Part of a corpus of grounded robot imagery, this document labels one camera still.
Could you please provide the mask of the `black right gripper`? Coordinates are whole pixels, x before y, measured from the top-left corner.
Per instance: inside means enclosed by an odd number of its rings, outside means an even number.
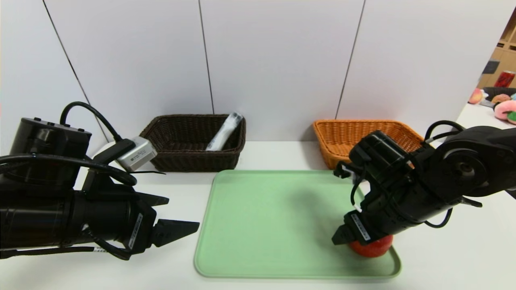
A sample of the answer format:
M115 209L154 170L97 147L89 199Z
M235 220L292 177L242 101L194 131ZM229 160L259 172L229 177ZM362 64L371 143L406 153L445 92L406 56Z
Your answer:
M344 216L344 224L337 228L331 238L334 245L354 241L367 245L421 224L406 213L401 213L394 199L388 198L377 187L370 187L360 208L361 212L353 210Z

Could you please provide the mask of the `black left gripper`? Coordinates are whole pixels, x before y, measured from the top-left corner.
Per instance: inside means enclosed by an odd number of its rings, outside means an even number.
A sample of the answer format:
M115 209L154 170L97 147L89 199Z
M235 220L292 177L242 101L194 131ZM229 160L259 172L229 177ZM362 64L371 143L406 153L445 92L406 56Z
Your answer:
M199 222L158 219L154 206L169 198L134 189L76 191L73 244L95 243L112 255L137 255L196 233Z

